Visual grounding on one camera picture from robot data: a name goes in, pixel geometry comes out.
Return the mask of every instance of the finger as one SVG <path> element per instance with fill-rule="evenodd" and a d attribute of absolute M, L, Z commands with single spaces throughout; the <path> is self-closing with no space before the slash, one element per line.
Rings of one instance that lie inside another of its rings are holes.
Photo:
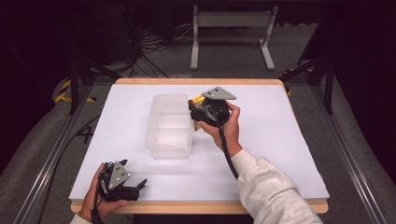
<path fill-rule="evenodd" d="M 98 168 L 98 170 L 96 171 L 95 175 L 93 176 L 93 180 L 92 180 L 91 186 L 96 187 L 96 185 L 98 183 L 99 174 L 103 171 L 103 169 L 105 169 L 105 164 L 101 163 L 99 168 Z"/>
<path fill-rule="evenodd" d="M 128 204 L 128 202 L 126 200 L 119 200 L 119 201 L 112 202 L 112 203 L 105 203 L 105 204 L 103 204 L 103 206 L 99 207 L 99 215 L 101 217 L 106 217 L 107 215 L 109 215 L 112 212 L 114 212 L 115 210 L 125 206 L 126 204 Z"/>
<path fill-rule="evenodd" d="M 227 102 L 227 104 L 228 104 L 228 107 L 230 107 L 230 110 L 231 110 L 230 119 L 231 120 L 238 120 L 239 119 L 239 114 L 241 112 L 241 109 L 238 106 L 233 105 L 233 104 L 231 104 L 229 102 Z"/>
<path fill-rule="evenodd" d="M 207 124 L 206 122 L 204 122 L 204 121 L 199 121 L 198 124 L 201 126 L 201 128 L 202 128 L 206 133 L 212 134 L 212 133 L 216 133 L 216 132 L 218 131 L 218 128 L 215 128 L 215 127 L 213 127 L 213 126 L 211 126 L 211 125 L 208 125 L 208 124 Z"/>

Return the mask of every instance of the clear plastic container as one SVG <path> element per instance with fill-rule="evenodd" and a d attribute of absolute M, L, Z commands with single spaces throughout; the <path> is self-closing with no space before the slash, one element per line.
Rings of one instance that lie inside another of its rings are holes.
<path fill-rule="evenodd" d="M 186 94 L 153 97 L 146 145 L 157 159 L 188 158 L 191 152 L 191 116 Z"/>

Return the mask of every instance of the metal stand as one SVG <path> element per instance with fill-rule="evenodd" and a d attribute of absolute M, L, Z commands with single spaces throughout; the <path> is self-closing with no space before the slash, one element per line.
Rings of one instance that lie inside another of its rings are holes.
<path fill-rule="evenodd" d="M 307 78 L 307 82 L 311 86 L 317 86 L 319 85 L 320 81 L 326 76 L 326 83 L 325 83 L 325 92 L 324 92 L 324 104 L 326 106 L 327 112 L 329 114 L 332 114 L 332 83 L 333 83 L 333 67 L 332 67 L 332 61 L 328 58 L 319 58 L 319 59 L 314 59 L 312 61 L 309 61 L 308 63 L 305 63 L 296 69 L 288 72 L 285 74 L 283 77 L 280 77 L 279 79 L 282 82 L 285 82 L 292 77 L 295 77 L 299 74 L 301 74 L 303 71 L 306 69 L 309 69 L 311 67 L 314 67 L 312 70 L 311 74 Z"/>
<path fill-rule="evenodd" d="M 105 74 L 109 77 L 113 77 L 115 80 L 121 78 L 121 76 L 115 74 L 114 72 L 108 70 L 107 68 L 94 63 L 90 59 L 87 58 L 76 58 L 70 63 L 70 79 L 71 79 L 71 88 L 72 88 L 72 108 L 70 109 L 70 115 L 73 115 L 76 111 L 76 108 L 79 105 L 78 99 L 78 84 L 79 80 L 86 86 L 91 86 L 95 77 L 90 70 L 90 67 L 95 68 L 100 71 L 102 74 Z"/>
<path fill-rule="evenodd" d="M 259 39 L 262 56 L 267 64 L 268 70 L 274 70 L 275 66 L 268 50 L 268 41 L 274 26 L 277 7 L 272 11 L 258 12 L 198 12 L 198 6 L 194 6 L 193 15 L 193 43 L 191 53 L 191 70 L 198 69 L 199 39 L 198 27 L 265 27 L 264 39 Z"/>

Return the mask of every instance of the metal rail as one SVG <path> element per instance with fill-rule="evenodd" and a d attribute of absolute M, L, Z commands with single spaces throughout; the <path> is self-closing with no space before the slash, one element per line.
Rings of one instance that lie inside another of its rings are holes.
<path fill-rule="evenodd" d="M 92 86 L 84 86 L 81 95 L 79 96 L 79 101 L 84 102 L 85 99 L 89 97 L 89 94 L 92 90 Z M 28 223 L 30 216 L 32 215 L 35 207 L 47 186 L 52 173 L 54 172 L 54 168 L 57 160 L 61 157 L 62 150 L 64 148 L 65 143 L 67 142 L 67 137 L 69 136 L 73 125 L 78 118 L 79 113 L 81 112 L 84 104 L 79 104 L 76 108 L 76 111 L 73 115 L 69 116 L 64 123 L 64 127 L 61 130 L 61 133 L 58 136 L 58 139 L 55 142 L 47 160 L 45 161 L 43 168 L 39 172 L 35 183 L 33 184 L 26 200 L 24 201 L 19 213 L 14 219 L 14 224 L 23 224 Z"/>
<path fill-rule="evenodd" d="M 369 185 L 367 183 L 366 177 L 361 170 L 361 167 L 356 162 L 354 156 L 350 152 L 350 149 L 347 145 L 347 142 L 344 136 L 341 133 L 340 128 L 337 125 L 337 121 L 335 120 L 333 115 L 330 115 L 327 112 L 325 105 L 323 104 L 323 94 L 320 91 L 319 86 L 311 86 L 311 91 L 315 96 L 318 105 L 322 113 L 325 115 L 325 118 L 332 129 L 332 133 L 334 134 L 335 140 L 338 144 L 338 152 L 341 155 L 341 158 L 346 165 L 346 168 L 351 176 L 353 184 L 359 195 L 361 196 L 361 200 L 364 204 L 364 207 L 367 210 L 367 213 L 372 220 L 373 223 L 377 224 L 386 224 L 388 223 L 384 216 L 382 215 L 381 209 L 375 201 L 375 197 L 371 192 Z"/>

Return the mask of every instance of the wooden table edge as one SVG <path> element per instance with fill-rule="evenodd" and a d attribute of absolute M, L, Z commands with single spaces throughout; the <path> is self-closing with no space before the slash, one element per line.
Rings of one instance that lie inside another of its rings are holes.
<path fill-rule="evenodd" d="M 329 209 L 326 199 L 306 200 L 318 214 Z M 77 213 L 81 210 L 82 200 L 72 201 L 71 210 Z M 234 202 L 128 202 L 116 211 L 123 214 L 223 214 L 244 215 L 248 211 L 237 201 Z"/>
<path fill-rule="evenodd" d="M 258 78 L 119 78 L 116 84 L 153 84 L 153 85 L 281 85 L 279 79 Z"/>

